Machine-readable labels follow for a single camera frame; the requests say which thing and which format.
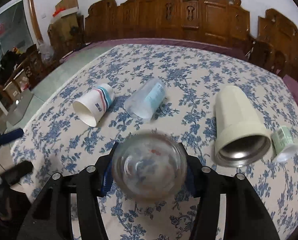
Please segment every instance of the metal screw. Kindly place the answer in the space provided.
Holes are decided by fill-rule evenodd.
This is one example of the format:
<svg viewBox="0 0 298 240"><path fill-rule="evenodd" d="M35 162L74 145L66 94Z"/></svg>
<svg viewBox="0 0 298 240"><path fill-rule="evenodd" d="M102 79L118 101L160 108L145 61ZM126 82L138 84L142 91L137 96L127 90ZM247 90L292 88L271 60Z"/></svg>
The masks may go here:
<svg viewBox="0 0 298 240"><path fill-rule="evenodd" d="M60 173L55 173L52 175L52 179L56 180L60 178Z"/></svg>
<svg viewBox="0 0 298 240"><path fill-rule="evenodd" d="M202 170L202 172L204 172L204 173L209 173L209 172L211 171L210 168L207 167L207 166L202 167L201 170Z"/></svg>
<svg viewBox="0 0 298 240"><path fill-rule="evenodd" d="M243 180L245 179L245 175L243 175L242 173L237 173L237 178Z"/></svg>
<svg viewBox="0 0 298 240"><path fill-rule="evenodd" d="M92 173L92 172L94 172L95 170L96 170L96 167L95 167L95 166L89 166L89 167L87 167L87 172Z"/></svg>

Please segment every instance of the blue gripper part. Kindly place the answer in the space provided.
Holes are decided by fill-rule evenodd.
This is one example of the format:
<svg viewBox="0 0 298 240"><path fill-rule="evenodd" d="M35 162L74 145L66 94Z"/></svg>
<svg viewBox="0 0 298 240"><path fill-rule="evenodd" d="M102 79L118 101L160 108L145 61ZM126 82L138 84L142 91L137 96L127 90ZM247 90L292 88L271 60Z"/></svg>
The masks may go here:
<svg viewBox="0 0 298 240"><path fill-rule="evenodd" d="M193 173L192 173L189 165L187 165L187 176L186 176L186 179L185 179L185 186L187 188L187 191L192 196L195 196L195 194L196 194L196 188L194 186Z"/></svg>
<svg viewBox="0 0 298 240"><path fill-rule="evenodd" d="M0 144L4 145L10 143L18 138L21 138L24 135L24 131L21 128L13 130L9 133L3 134L0 136Z"/></svg>
<svg viewBox="0 0 298 240"><path fill-rule="evenodd" d="M101 194L105 196L108 191L111 190L111 186L113 183L113 176L111 172L111 164L112 160L108 164L107 168L105 169L104 176L103 176L103 181L102 181L102 187L101 187Z"/></svg>

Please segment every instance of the white paper cup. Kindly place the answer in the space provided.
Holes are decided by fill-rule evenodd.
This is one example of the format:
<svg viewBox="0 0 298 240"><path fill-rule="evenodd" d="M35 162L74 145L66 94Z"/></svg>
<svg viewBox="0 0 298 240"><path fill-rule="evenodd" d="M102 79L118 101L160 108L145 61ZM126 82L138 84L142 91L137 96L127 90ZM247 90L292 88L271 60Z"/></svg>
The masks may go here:
<svg viewBox="0 0 298 240"><path fill-rule="evenodd" d="M73 109L81 121L91 127L96 127L114 99L115 93L112 87L108 84L101 84L75 100Z"/></svg>

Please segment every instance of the tablecloth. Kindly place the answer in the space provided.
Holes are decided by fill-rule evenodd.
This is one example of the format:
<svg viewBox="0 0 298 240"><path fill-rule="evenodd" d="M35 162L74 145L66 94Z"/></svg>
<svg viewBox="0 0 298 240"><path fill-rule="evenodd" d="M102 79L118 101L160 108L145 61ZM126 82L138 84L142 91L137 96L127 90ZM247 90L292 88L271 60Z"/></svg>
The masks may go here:
<svg viewBox="0 0 298 240"><path fill-rule="evenodd" d="M166 84L166 98L151 122L142 123L129 116L123 103L152 77ZM74 113L72 103L103 82L113 87L116 99L98 126L88 127ZM271 149L262 159L239 169L212 161L215 95L228 84L244 91L269 130L287 125L298 143L298 107L278 76L242 60L199 49L119 45L87 64L51 96L25 127L24 137L15 143L14 163L30 160L34 165L33 174L21 182L29 199L37 197L54 172L64 176L78 173L108 154L115 141L151 130L182 142L188 154L219 174L244 173L280 238L286 239L298 225L298 152L287 163L272 163ZM72 197L73 231L79 239ZM135 203L115 183L106 197L98 199L109 239L121 240L188 239L198 202L182 187L164 201ZM217 240L223 236L224 207L222 198Z"/></svg>

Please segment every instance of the glass door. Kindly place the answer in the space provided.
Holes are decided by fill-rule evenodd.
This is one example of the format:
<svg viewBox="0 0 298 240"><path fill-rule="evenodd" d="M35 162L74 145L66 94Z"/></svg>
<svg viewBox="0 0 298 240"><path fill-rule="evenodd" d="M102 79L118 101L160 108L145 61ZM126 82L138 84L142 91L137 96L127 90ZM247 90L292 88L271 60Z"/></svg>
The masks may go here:
<svg viewBox="0 0 298 240"><path fill-rule="evenodd" d="M24 2L20 0L0 14L0 60L14 47L23 53L31 45L33 40L25 17Z"/></svg>

